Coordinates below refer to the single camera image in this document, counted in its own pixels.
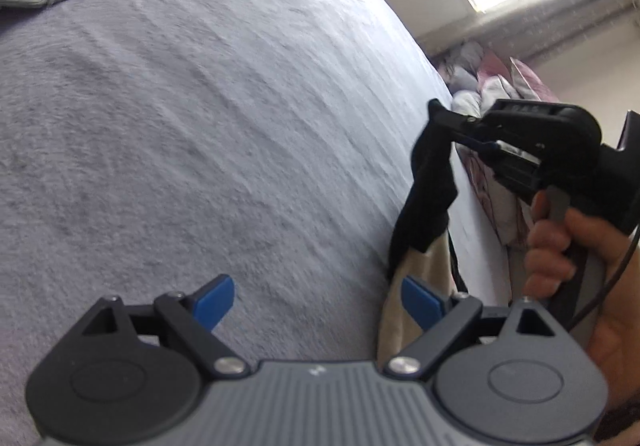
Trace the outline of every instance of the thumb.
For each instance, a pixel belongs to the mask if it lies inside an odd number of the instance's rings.
[[[604,219],[587,217],[571,207],[564,217],[572,238],[581,246],[591,249],[607,265],[616,265],[629,248],[629,239]]]

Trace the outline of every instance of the bed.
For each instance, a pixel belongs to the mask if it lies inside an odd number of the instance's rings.
[[[68,0],[0,10],[0,444],[95,299],[219,273],[247,359],[371,358],[409,153],[446,86],[383,0]],[[469,290],[509,298],[457,156]]]

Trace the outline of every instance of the device handle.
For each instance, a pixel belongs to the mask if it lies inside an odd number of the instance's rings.
[[[564,222],[566,211],[571,205],[571,198],[565,191],[554,186],[547,188],[546,195],[551,204],[549,219],[554,222]],[[549,299],[546,308],[567,329],[578,310],[602,289],[607,268],[599,256],[575,242],[571,243],[564,255],[575,264],[577,270],[574,277],[563,283],[558,292]],[[581,346],[586,347],[589,343],[597,318],[598,310],[594,309],[571,331],[571,335]]]

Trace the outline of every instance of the ribbed gray panel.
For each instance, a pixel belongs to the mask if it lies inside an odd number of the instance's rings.
[[[190,418],[137,446],[482,444],[444,421],[420,384],[383,378],[372,363],[269,362],[214,384]]]

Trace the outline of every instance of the hand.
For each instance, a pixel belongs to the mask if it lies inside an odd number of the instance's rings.
[[[546,220],[550,204],[546,194],[536,195],[532,207],[536,221],[529,233],[525,269],[529,275],[523,295],[549,298],[560,283],[575,273],[562,255],[572,240],[599,255],[607,266],[607,279],[615,273],[629,247],[629,239],[603,219],[569,209],[564,223]],[[587,354],[609,383],[609,409],[640,390],[640,259],[638,250],[620,281],[609,293],[587,345]]]

